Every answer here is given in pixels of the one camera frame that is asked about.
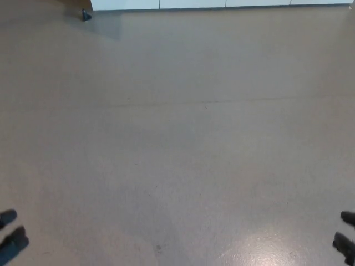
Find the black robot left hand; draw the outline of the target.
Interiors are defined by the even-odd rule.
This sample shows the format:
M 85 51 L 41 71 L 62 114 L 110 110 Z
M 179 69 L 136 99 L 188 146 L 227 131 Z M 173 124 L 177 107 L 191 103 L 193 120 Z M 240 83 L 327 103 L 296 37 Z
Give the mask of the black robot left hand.
M 17 218 L 14 209 L 1 212 L 1 231 Z M 24 226 L 18 226 L 1 240 L 1 266 L 8 264 L 29 245 L 29 238 Z

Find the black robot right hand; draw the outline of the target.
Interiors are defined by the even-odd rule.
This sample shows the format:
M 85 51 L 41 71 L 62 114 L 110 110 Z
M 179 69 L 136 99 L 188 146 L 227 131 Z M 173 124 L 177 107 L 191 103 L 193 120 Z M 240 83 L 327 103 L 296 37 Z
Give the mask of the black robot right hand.
M 354 227 L 354 212 L 342 211 L 341 219 L 346 224 Z M 344 256 L 346 265 L 354 265 L 354 241 L 350 240 L 341 232 L 336 232 L 332 242 L 332 246 Z

